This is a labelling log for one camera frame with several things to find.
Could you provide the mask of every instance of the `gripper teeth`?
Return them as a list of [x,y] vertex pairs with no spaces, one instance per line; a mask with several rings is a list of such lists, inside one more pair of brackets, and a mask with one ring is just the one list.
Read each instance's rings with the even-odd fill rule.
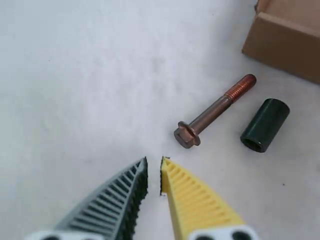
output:
[[169,158],[161,163],[161,191],[167,194],[175,240],[195,230],[244,222],[209,186]]
[[144,157],[92,192],[55,229],[96,233],[105,240],[131,240],[147,188]]

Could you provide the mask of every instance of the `spacer hole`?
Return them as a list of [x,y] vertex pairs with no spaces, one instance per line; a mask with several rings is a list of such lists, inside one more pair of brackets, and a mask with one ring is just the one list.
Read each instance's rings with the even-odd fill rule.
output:
[[252,240],[250,235],[244,231],[236,231],[232,234],[233,240]]
[[47,237],[43,238],[42,240],[60,240],[60,238],[57,236],[51,235],[51,236],[47,236]]
[[246,145],[248,148],[250,148],[253,151],[256,151],[259,153],[261,153],[263,151],[262,147],[258,143],[254,142],[250,139],[243,139],[242,142],[244,145]]
[[214,240],[210,236],[198,236],[195,240]]

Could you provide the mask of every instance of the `brown cardboard box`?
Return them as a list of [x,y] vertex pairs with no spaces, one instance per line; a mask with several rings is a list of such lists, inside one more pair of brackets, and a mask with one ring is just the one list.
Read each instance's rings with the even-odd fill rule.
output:
[[320,0],[259,0],[242,52],[320,83]]

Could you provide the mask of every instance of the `bolt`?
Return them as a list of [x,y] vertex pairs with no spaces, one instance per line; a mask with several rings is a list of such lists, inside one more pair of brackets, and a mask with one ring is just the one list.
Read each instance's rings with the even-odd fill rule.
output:
[[198,146],[200,144],[199,134],[251,89],[256,82],[257,79],[254,75],[245,75],[190,124],[180,121],[178,128],[174,131],[175,139],[186,149],[191,148],[193,145]]

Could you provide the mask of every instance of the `dark green spacer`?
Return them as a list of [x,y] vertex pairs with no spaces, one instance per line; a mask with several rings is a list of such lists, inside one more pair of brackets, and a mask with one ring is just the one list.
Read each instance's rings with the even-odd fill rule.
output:
[[264,101],[240,137],[241,142],[253,151],[264,153],[290,113],[282,101],[269,98]]

